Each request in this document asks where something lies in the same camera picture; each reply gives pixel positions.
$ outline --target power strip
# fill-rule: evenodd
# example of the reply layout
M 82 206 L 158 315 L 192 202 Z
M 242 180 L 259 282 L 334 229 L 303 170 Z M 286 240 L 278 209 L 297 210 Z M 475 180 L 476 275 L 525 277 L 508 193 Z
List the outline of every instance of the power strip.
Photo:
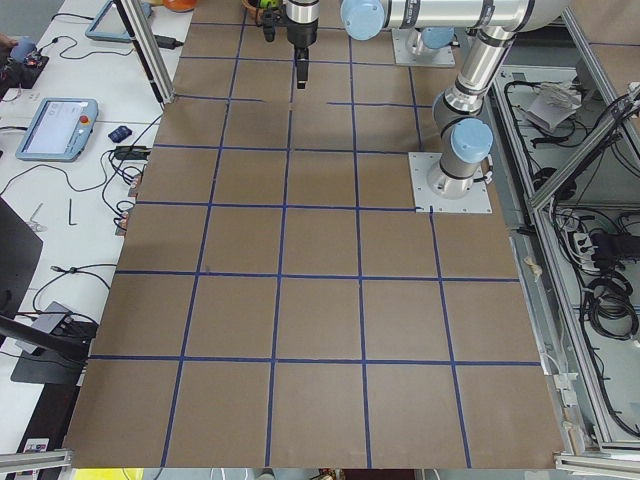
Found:
M 591 273 L 600 273 L 600 270 L 596 268 L 593 261 L 593 255 L 596 253 L 596 249 L 593 246 L 591 237 L 588 233 L 574 232 L 571 235 L 571 243 L 573 245 L 573 252 L 578 256 L 577 260 L 582 266 L 582 270 Z

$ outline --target grid square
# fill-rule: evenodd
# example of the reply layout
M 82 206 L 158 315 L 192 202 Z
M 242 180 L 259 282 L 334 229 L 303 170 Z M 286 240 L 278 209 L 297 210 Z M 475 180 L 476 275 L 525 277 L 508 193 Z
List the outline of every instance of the grid square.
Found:
M 433 120 L 433 110 L 431 108 L 418 108 L 418 120 L 420 121 L 422 151 L 442 152 L 444 147 L 440 138 L 440 129 Z
M 433 236 L 426 215 L 413 212 L 361 212 L 360 230 L 364 275 L 437 275 Z
M 311 61 L 348 62 L 349 35 L 342 29 L 319 29 L 318 40 L 309 48 L 309 59 Z
M 447 282 L 445 291 L 457 360 L 540 361 L 519 283 Z
M 460 52 L 453 49 L 456 64 L 461 65 Z M 446 88 L 453 85 L 458 76 L 459 68 L 425 68 L 411 67 L 413 87 L 418 105 L 433 105 L 436 97 Z
M 322 12 L 318 19 L 320 28 L 344 28 L 342 19 L 340 18 L 340 2 L 339 0 L 324 0 L 322 4 Z
M 116 274 L 91 352 L 180 355 L 193 282 L 185 275 Z M 171 322 L 158 328 L 162 318 Z
M 376 468 L 466 467 L 450 367 L 369 365 L 367 385 Z
M 235 58 L 240 43 L 240 25 L 207 25 L 192 23 L 182 47 L 182 57 Z
M 273 42 L 267 43 L 261 28 L 245 28 L 240 46 L 240 57 L 255 60 L 287 60 L 293 62 L 293 46 L 287 41 L 287 35 L 280 31 L 276 33 Z
M 354 63 L 376 63 L 395 65 L 396 58 L 393 53 L 393 39 L 391 32 L 380 32 L 366 42 L 351 41 L 351 50 Z
M 293 90 L 294 103 L 351 103 L 351 69 L 349 65 L 311 62 L 309 77 L 307 87 L 304 90 L 297 88 Z
M 278 358 L 362 358 L 358 281 L 282 280 Z
M 406 67 L 354 65 L 353 85 L 357 103 L 413 105 L 411 78 Z
M 419 150 L 416 115 L 412 107 L 356 105 L 355 109 L 359 151 Z
M 434 223 L 444 277 L 518 278 L 507 227 L 497 213 L 435 214 Z
M 224 144 L 259 149 L 287 148 L 288 103 L 232 101 Z
M 357 275 L 355 212 L 287 210 L 285 273 Z
M 282 210 L 215 207 L 204 252 L 205 272 L 277 273 Z
M 185 363 L 167 466 L 262 465 L 268 402 L 268 364 Z
M 64 442 L 74 467 L 160 465 L 177 371 L 178 362 L 89 360 Z
M 458 382 L 474 468 L 553 468 L 563 443 L 540 367 L 458 367 Z
M 206 207 L 137 205 L 118 268 L 195 271 L 206 215 Z
M 288 62 L 240 60 L 233 88 L 234 98 L 288 102 L 293 66 Z
M 276 366 L 270 463 L 366 467 L 361 366 Z
M 155 143 L 217 147 L 226 113 L 223 101 L 178 97 L 165 107 Z
M 270 357 L 275 303 L 273 278 L 200 277 L 187 354 Z
M 235 63 L 235 60 L 181 58 L 173 81 L 176 93 L 228 98 Z
M 364 318 L 367 358 L 450 358 L 437 282 L 365 282 Z
M 216 180 L 216 203 L 282 205 L 285 152 L 225 150 Z
M 244 8 L 237 0 L 200 0 L 193 11 L 192 23 L 238 23 L 244 19 Z
M 358 154 L 360 206 L 413 208 L 413 186 L 406 155 Z
M 156 147 L 152 150 L 138 200 L 208 202 L 218 150 Z
M 289 165 L 287 202 L 353 206 L 354 182 L 353 154 L 295 151 Z
M 292 146 L 311 150 L 353 150 L 351 106 L 304 103 L 293 106 Z

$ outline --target yellow object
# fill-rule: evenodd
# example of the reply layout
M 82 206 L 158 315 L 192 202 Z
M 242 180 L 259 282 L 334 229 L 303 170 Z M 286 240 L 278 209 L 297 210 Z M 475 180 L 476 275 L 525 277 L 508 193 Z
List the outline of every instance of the yellow object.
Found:
M 143 474 L 144 468 L 83 468 L 76 470 L 73 480 L 142 480 Z

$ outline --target blue joint cap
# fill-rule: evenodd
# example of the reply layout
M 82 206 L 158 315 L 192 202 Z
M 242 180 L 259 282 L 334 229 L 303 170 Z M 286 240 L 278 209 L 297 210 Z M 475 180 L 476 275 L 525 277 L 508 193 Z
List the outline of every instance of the blue joint cap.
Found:
M 384 25 L 384 8 L 380 0 L 343 0 L 340 17 L 347 33 L 356 40 L 375 37 Z
M 422 43 L 431 50 L 438 50 L 449 45 L 454 35 L 453 27 L 427 27 L 422 30 Z
M 489 155 L 493 145 L 491 129 L 477 118 L 466 118 L 451 134 L 453 152 L 466 163 L 479 163 Z

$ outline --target connector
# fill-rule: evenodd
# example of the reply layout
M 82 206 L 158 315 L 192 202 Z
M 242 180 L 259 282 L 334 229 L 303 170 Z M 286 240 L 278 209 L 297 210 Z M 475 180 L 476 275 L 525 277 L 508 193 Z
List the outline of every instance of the connector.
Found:
M 173 37 L 165 37 L 163 35 L 154 35 L 154 37 L 156 42 L 158 42 L 158 47 L 166 48 L 167 50 L 175 50 L 184 45 L 184 42 L 176 40 Z

